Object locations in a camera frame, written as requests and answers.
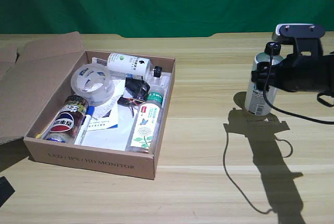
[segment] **aerosol can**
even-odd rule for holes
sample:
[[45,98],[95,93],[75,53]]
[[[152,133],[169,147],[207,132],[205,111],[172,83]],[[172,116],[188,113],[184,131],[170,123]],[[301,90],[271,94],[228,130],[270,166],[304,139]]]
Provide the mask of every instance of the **aerosol can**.
[[[257,69],[257,64],[259,62],[269,62],[270,61],[270,54],[272,51],[272,65],[279,64],[284,58],[280,55],[281,45],[277,42],[268,42],[266,44],[265,51],[259,53],[255,56],[252,71]],[[266,90],[266,95],[268,101],[273,104],[275,100],[275,96],[277,93],[277,88],[269,86]],[[250,113],[254,115],[263,116],[271,111],[271,107],[265,102],[263,98],[263,92],[258,90],[256,84],[252,82],[252,77],[248,83],[248,89],[246,93],[245,99],[245,109],[248,110]]]

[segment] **green backdrop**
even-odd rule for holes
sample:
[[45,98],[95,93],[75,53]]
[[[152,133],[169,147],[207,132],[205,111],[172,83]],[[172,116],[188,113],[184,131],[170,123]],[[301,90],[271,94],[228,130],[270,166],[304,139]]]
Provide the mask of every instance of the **green backdrop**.
[[334,0],[0,0],[0,33],[199,37],[273,31],[282,22],[334,30]]

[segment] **clear tape roll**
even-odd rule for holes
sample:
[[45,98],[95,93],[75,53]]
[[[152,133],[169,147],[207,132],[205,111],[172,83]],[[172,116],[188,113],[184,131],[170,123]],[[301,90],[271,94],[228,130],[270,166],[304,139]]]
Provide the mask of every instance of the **clear tape roll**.
[[110,71],[101,64],[87,64],[77,69],[72,75],[71,87],[94,107],[107,102],[114,93]]

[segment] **open cardboard box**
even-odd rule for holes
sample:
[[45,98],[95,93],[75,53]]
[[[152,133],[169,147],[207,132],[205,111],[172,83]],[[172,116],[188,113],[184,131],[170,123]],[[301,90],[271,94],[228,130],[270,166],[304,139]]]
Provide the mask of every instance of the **open cardboard box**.
[[153,155],[35,139],[65,99],[73,94],[70,79],[74,71],[91,63],[92,57],[106,60],[109,54],[85,51],[78,32],[29,42],[16,63],[14,46],[1,50],[0,143],[24,137],[24,143],[37,162],[153,180],[175,79],[173,58],[136,55],[151,59],[154,65],[171,73]]

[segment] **wooden table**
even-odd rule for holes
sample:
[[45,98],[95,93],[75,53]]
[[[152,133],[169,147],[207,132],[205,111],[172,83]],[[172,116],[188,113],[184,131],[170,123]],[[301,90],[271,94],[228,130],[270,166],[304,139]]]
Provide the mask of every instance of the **wooden table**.
[[[42,37],[0,35],[0,47]],[[322,38],[324,53],[334,50],[333,38],[333,32]],[[28,160],[22,142],[5,144],[0,171],[16,192],[0,208],[0,222],[332,223],[333,127],[276,111],[268,121],[254,121],[238,106],[254,55],[270,39],[270,33],[180,39],[83,35],[86,49],[176,58],[157,177],[150,181],[36,163]],[[281,53],[291,52],[284,46]],[[275,105],[334,120],[334,109],[319,104],[315,93],[279,91]],[[227,140],[225,168],[240,189],[224,170]],[[291,147],[292,155],[282,158]]]

